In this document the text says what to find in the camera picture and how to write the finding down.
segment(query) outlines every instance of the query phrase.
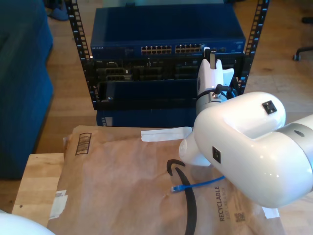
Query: tape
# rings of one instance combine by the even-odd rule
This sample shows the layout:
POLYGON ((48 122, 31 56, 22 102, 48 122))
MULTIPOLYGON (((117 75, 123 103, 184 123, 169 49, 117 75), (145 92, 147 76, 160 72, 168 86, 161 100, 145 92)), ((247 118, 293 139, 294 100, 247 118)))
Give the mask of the tape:
POLYGON ((262 207, 265 217, 266 219, 272 219, 272 218, 277 218, 279 217, 279 212, 277 208, 266 208, 266 207, 262 207))
POLYGON ((66 190, 57 191, 55 193, 55 198, 53 201, 49 219, 58 218, 60 214, 63 212, 65 205, 67 203, 67 195, 65 195, 65 193, 66 190))
POLYGON ((144 142, 173 141, 186 138, 192 132, 191 127, 179 127, 164 130, 141 131, 144 142))

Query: qr code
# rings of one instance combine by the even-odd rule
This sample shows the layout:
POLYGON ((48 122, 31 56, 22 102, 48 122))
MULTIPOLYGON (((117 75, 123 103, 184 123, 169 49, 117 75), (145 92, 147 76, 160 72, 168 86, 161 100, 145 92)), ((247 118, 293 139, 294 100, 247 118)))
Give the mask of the qr code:
POLYGON ((245 213, 235 213, 236 222, 242 222, 245 221, 245 213))

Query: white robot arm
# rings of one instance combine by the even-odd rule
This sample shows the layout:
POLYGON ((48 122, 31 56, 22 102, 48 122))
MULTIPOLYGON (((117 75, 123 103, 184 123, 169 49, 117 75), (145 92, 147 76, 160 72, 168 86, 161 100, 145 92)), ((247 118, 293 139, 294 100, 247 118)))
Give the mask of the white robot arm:
MULTIPOLYGON (((203 72, 202 67, 198 84, 212 74, 224 83, 222 67, 216 66, 219 72, 203 72)), ((198 116, 193 132, 180 144, 180 158, 193 165, 212 164, 263 207, 278 208, 311 192, 313 115, 284 126, 285 109, 275 96, 253 92, 223 102, 211 89, 198 93, 198 116)))

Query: chair leg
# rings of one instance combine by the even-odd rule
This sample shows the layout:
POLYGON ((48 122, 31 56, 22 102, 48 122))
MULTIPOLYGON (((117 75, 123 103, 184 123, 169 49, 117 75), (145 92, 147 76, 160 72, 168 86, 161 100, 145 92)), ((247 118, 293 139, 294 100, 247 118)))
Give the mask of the chair leg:
POLYGON ((299 61, 301 59, 300 52, 313 50, 313 47, 301 47, 297 50, 296 54, 293 56, 293 60, 299 61))

